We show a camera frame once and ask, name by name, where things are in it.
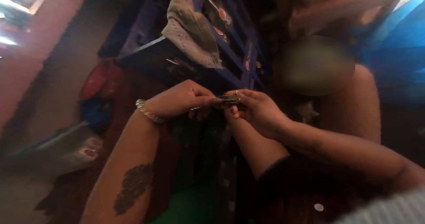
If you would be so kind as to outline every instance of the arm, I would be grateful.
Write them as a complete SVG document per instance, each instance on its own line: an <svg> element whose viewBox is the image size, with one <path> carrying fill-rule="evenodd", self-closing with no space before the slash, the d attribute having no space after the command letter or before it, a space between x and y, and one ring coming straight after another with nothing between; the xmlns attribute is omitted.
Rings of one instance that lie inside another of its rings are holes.
<svg viewBox="0 0 425 224"><path fill-rule="evenodd" d="M266 94L238 91L244 110L234 107L233 117L243 118L264 137L274 139L311 158L347 166L362 173L370 183L391 191L425 184L425 170L398 153L372 141L325 131L287 118Z"/></svg>
<svg viewBox="0 0 425 224"><path fill-rule="evenodd" d="M230 109L225 109L224 115L255 178L258 179L277 160L290 155L282 144L263 137L245 120L234 119Z"/></svg>
<svg viewBox="0 0 425 224"><path fill-rule="evenodd" d="M159 129L136 110L89 197L82 218L90 223L142 223L149 207Z"/></svg>
<svg viewBox="0 0 425 224"><path fill-rule="evenodd" d="M155 116L169 118L217 101L211 91L186 80L146 101L144 107ZM140 110L133 113L90 194L82 224L144 221L159 141L157 125Z"/></svg>

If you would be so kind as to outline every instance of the green cloth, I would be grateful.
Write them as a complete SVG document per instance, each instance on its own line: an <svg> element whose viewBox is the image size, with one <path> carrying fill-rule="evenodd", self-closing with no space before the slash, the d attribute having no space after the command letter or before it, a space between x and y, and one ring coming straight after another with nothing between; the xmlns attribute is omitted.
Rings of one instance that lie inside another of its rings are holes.
<svg viewBox="0 0 425 224"><path fill-rule="evenodd" d="M215 184L195 186L171 196L168 209L148 224L217 223L218 192Z"/></svg>

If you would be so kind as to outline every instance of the hand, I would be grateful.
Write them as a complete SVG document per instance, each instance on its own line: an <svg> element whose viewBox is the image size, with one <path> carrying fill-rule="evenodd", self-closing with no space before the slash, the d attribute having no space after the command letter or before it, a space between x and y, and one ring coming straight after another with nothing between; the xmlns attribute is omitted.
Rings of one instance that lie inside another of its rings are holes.
<svg viewBox="0 0 425 224"><path fill-rule="evenodd" d="M171 118L194 107L209 107L221 102L211 91L192 80L186 80L146 101L145 108L159 117ZM201 109L198 120L208 113L208 109ZM194 114L191 110L189 116L193 118Z"/></svg>
<svg viewBox="0 0 425 224"><path fill-rule="evenodd" d="M265 93L253 90L234 90L224 95L238 95L241 98L241 104L246 108L238 108L233 105L230 108L233 118L245 119L266 138L277 139L280 130L292 122Z"/></svg>

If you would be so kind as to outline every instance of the finger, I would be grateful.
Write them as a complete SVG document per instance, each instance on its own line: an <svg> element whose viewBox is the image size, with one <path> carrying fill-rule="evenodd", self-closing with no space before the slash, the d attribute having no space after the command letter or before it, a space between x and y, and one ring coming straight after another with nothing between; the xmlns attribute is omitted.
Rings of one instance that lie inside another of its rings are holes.
<svg viewBox="0 0 425 224"><path fill-rule="evenodd" d="M215 97L213 92L209 91L207 88L202 87L201 85L194 83L192 86L192 91L194 92L195 96L210 96Z"/></svg>
<svg viewBox="0 0 425 224"><path fill-rule="evenodd" d="M208 107L223 102L219 98L209 96L195 96L190 99L192 107Z"/></svg>
<svg viewBox="0 0 425 224"><path fill-rule="evenodd" d="M223 110L223 112L224 112L224 116L226 117L226 119L227 119L228 121L231 121L231 120L235 119L235 118L233 117L233 114L232 114L232 113L231 113L231 111L230 111L230 108L227 108L227 109Z"/></svg>
<svg viewBox="0 0 425 224"><path fill-rule="evenodd" d="M242 93L246 96L250 96L255 99L259 96L259 92L253 91L253 90L232 90L232 91L226 92L224 95L238 95L237 93L239 94Z"/></svg>
<svg viewBox="0 0 425 224"><path fill-rule="evenodd" d="M198 112L198 115L201 115L201 118L204 119L204 118L208 117L208 115L210 114L210 112L211 112L211 109L201 109Z"/></svg>
<svg viewBox="0 0 425 224"><path fill-rule="evenodd" d="M231 113L235 114L238 111L238 107L236 105L232 105L230 108Z"/></svg>
<svg viewBox="0 0 425 224"><path fill-rule="evenodd" d="M202 121L203 118L204 118L204 115L202 113L198 113L198 116L196 116L196 120L198 121Z"/></svg>
<svg viewBox="0 0 425 224"><path fill-rule="evenodd" d="M246 115L244 111L237 111L233 114L233 118L238 119L238 118L243 118L245 119Z"/></svg>
<svg viewBox="0 0 425 224"><path fill-rule="evenodd" d="M258 102L254 98L244 95L243 93L239 93L239 97L241 98L241 104L247 106L248 108L254 107L254 105Z"/></svg>
<svg viewBox="0 0 425 224"><path fill-rule="evenodd" d="M189 118L193 119L195 117L196 112L194 110L189 110Z"/></svg>

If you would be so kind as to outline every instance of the arm tattoo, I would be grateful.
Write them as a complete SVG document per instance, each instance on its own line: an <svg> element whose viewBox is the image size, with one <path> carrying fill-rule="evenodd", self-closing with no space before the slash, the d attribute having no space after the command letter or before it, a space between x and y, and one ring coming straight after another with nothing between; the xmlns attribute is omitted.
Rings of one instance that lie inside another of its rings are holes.
<svg viewBox="0 0 425 224"><path fill-rule="evenodd" d="M151 164L141 164L125 173L122 190L115 199L114 209L117 216L126 213L134 205L137 198L143 195L152 181L152 176L153 167Z"/></svg>

